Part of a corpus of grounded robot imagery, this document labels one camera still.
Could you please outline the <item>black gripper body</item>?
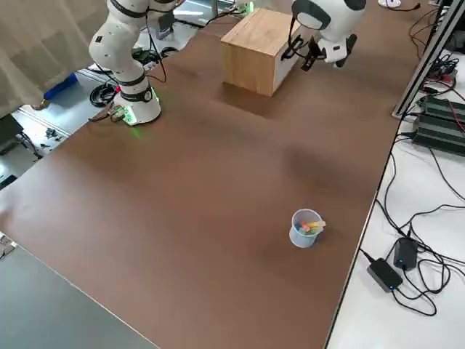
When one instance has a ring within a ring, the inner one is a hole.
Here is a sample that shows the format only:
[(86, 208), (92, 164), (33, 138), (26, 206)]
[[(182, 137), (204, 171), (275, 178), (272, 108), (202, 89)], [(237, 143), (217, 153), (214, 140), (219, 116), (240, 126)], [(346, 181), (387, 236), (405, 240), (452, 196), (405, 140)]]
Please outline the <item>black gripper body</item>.
[(309, 55), (313, 60), (324, 60), (325, 59), (325, 55), (322, 53), (314, 36), (310, 38), (308, 47), (309, 47)]

